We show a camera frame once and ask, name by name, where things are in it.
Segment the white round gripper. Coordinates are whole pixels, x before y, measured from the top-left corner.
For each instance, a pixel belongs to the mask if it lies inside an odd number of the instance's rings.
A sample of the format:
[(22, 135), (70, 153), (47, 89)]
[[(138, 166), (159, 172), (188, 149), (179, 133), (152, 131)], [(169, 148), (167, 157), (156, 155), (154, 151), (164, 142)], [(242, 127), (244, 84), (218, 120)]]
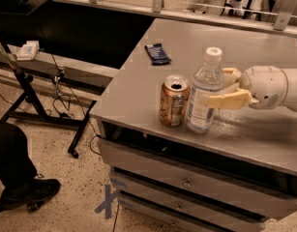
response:
[(237, 110), (248, 105), (253, 109), (273, 109), (282, 104), (287, 91), (285, 73), (274, 66), (253, 66), (243, 73), (236, 68), (223, 68), (225, 91), (236, 90), (239, 82), (242, 89), (210, 96), (205, 105), (226, 110)]

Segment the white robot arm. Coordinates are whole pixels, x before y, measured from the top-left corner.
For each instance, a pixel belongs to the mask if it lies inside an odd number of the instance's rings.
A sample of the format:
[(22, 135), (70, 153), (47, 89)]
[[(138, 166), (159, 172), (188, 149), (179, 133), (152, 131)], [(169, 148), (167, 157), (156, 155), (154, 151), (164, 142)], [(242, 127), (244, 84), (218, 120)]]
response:
[(237, 110), (245, 106), (253, 109), (285, 106), (297, 112), (297, 69), (253, 66), (243, 72), (225, 68), (223, 73), (223, 89), (207, 98), (206, 107)]

